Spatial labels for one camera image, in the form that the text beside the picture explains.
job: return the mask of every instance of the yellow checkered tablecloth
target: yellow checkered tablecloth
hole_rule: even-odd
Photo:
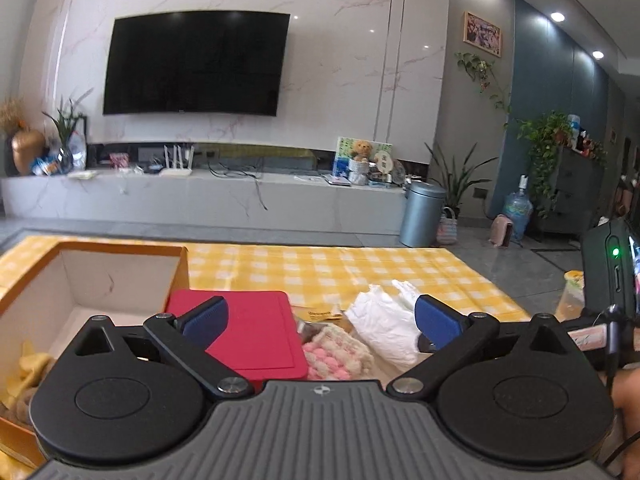
[[[391,280],[413,283],[462,314],[482,310],[501,321],[529,316],[489,280],[445,249],[289,247],[31,236],[0,258],[0,297],[64,240],[178,245],[189,251],[191,288],[282,290],[294,306],[346,309],[369,284],[397,293]]]

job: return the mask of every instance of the red box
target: red box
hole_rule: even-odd
[[[284,292],[177,290],[166,311],[181,316],[213,296],[225,298],[229,323],[207,348],[209,355],[246,377],[256,391],[268,379],[306,379],[308,365]]]

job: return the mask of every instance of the television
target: television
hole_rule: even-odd
[[[115,20],[103,113],[275,116],[289,16],[192,10]]]

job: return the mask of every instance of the gray tile floor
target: gray tile floor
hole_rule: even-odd
[[[391,235],[53,219],[0,219],[0,253],[28,235],[51,233],[243,244],[402,247],[398,237]],[[523,247],[511,244],[508,248],[500,249],[494,248],[487,240],[488,229],[460,227],[458,243],[447,249],[495,283],[530,314],[553,312],[564,288],[564,271],[582,268],[580,252],[568,251],[572,247],[564,240],[537,242],[527,238]]]

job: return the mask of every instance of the gray metal trash can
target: gray metal trash can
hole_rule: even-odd
[[[435,244],[446,193],[440,186],[411,183],[406,193],[407,204],[400,229],[402,245],[431,247]]]

